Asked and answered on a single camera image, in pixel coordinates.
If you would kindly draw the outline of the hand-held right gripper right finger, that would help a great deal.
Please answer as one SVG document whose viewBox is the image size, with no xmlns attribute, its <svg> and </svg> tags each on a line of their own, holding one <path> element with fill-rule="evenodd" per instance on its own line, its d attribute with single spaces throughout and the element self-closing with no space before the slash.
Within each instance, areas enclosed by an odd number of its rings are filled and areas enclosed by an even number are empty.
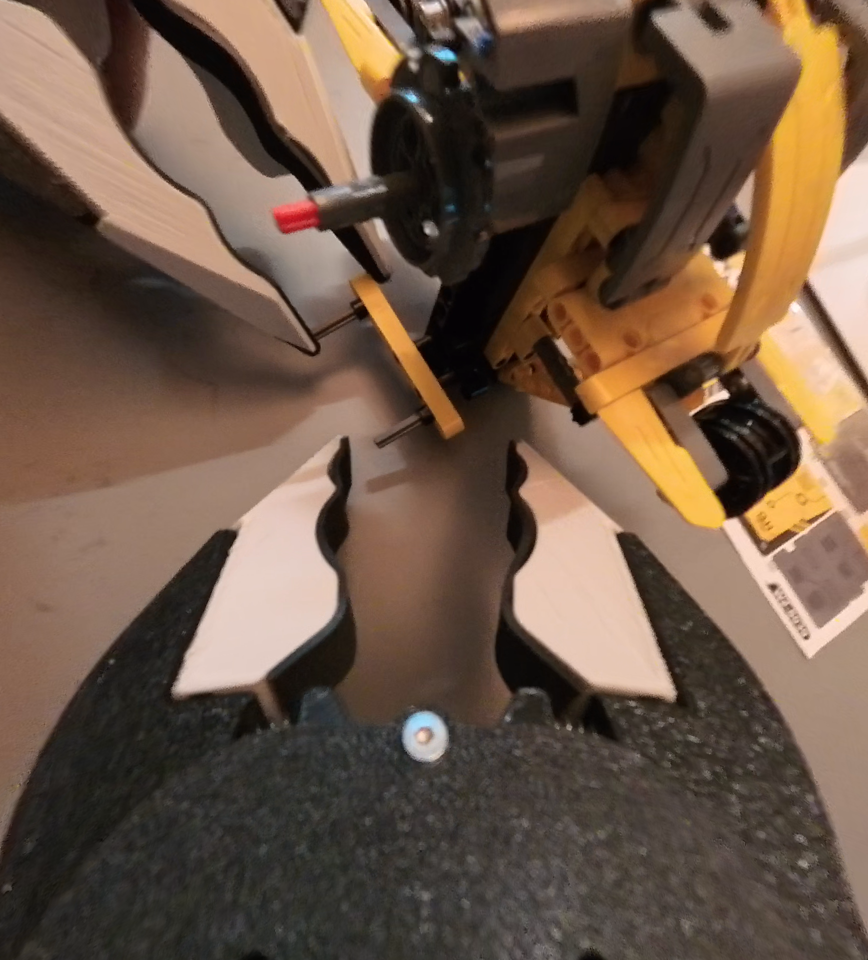
<svg viewBox="0 0 868 960">
<path fill-rule="evenodd" d="M 563 719 L 596 697 L 676 703 L 620 525 L 521 440 L 508 448 L 505 492 L 512 561 L 497 668 L 508 690 L 542 691 Z"/>
</svg>

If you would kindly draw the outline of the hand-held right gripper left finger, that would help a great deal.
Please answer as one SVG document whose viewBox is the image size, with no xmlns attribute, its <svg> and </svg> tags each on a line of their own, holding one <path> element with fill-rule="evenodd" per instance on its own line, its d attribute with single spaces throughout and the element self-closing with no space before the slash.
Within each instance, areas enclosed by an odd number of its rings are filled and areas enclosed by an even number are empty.
<svg viewBox="0 0 868 960">
<path fill-rule="evenodd" d="M 356 656 L 338 558 L 349 533 L 352 450 L 334 437 L 244 513 L 172 685 L 172 698 L 247 694 L 270 722 L 295 721 Z"/>
</svg>

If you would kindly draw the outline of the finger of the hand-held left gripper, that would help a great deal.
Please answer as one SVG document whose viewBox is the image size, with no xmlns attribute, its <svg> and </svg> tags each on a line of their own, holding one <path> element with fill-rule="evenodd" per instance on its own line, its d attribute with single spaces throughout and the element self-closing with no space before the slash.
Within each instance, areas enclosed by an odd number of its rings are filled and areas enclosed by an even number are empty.
<svg viewBox="0 0 868 960">
<path fill-rule="evenodd" d="M 239 259 L 208 208 L 151 165 L 93 66 L 43 12 L 0 2 L 0 121 L 128 254 L 308 356 L 320 345 L 278 285 Z"/>
<path fill-rule="evenodd" d="M 239 151 L 269 179 L 272 208 L 359 176 L 307 26 L 326 26 L 320 2 L 139 1 L 143 23 L 236 103 Z"/>
</svg>

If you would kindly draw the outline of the yellow perforated toy beam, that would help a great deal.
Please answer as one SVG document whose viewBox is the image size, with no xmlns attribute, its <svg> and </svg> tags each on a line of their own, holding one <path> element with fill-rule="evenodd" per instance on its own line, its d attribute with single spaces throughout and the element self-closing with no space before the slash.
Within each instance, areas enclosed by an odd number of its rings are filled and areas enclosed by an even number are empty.
<svg viewBox="0 0 868 960">
<path fill-rule="evenodd" d="M 404 375 L 410 381 L 423 408 L 431 415 L 440 437 L 450 440 L 465 428 L 461 414 L 408 334 L 380 284 L 368 274 L 349 281 L 356 300 L 366 308 L 368 318 L 380 334 Z"/>
</svg>

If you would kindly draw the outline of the yellow and black toy model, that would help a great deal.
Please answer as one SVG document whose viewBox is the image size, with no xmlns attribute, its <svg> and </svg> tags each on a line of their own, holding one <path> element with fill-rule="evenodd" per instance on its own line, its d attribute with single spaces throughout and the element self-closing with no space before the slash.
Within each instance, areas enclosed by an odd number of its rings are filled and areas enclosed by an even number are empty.
<svg viewBox="0 0 868 960">
<path fill-rule="evenodd" d="M 272 210 L 378 221 L 440 282 L 415 341 L 466 398 L 600 421 L 686 521 L 800 466 L 753 361 L 868 144 L 868 2 L 323 2 L 375 104 L 370 177 Z"/>
</svg>

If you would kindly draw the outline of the printed instruction sheet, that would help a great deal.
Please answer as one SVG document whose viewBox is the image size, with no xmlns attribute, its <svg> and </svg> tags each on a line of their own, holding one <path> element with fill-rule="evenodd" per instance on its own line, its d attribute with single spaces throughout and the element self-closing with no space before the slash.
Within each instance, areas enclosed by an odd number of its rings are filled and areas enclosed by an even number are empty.
<svg viewBox="0 0 868 960">
<path fill-rule="evenodd" d="M 868 399 L 799 305 L 766 333 L 758 360 L 800 410 L 800 465 L 724 530 L 812 657 L 868 610 Z"/>
</svg>

